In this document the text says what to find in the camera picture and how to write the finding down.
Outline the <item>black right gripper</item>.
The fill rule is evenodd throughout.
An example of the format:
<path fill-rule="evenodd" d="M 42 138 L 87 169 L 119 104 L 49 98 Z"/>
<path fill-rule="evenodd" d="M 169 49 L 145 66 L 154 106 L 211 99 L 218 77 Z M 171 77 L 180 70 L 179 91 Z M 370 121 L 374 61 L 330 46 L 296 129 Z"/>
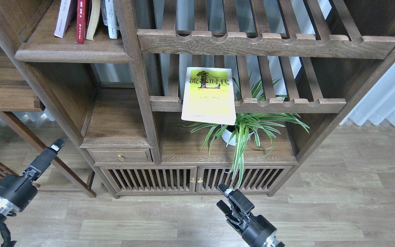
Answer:
<path fill-rule="evenodd" d="M 284 247 L 283 242 L 276 239 L 276 227 L 262 215 L 251 214 L 254 204 L 239 190 L 232 190 L 224 183 L 217 186 L 230 203 L 223 200 L 216 205 L 225 214 L 228 224 L 241 235 L 250 247 Z"/>

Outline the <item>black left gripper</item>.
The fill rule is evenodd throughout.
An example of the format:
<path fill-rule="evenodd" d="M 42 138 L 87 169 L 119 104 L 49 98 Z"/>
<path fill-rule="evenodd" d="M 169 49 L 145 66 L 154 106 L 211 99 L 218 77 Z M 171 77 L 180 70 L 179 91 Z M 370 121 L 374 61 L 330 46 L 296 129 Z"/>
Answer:
<path fill-rule="evenodd" d="M 38 190 L 32 185 L 50 166 L 58 152 L 64 147 L 66 141 L 58 138 L 46 147 L 24 170 L 24 175 L 6 175 L 0 181 L 0 217 L 14 217 L 22 212 Z"/>

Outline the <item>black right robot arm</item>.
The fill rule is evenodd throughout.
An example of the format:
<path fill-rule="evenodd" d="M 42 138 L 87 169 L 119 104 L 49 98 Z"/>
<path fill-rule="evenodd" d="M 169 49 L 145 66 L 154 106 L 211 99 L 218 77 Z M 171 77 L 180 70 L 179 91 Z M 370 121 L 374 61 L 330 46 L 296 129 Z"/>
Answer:
<path fill-rule="evenodd" d="M 254 204 L 239 190 L 232 190 L 224 183 L 218 190 L 228 199 L 230 206 L 223 200 L 217 203 L 225 214 L 227 223 L 241 235 L 251 247 L 284 247 L 283 242 L 276 239 L 276 227 L 262 215 L 254 216 L 251 211 Z"/>

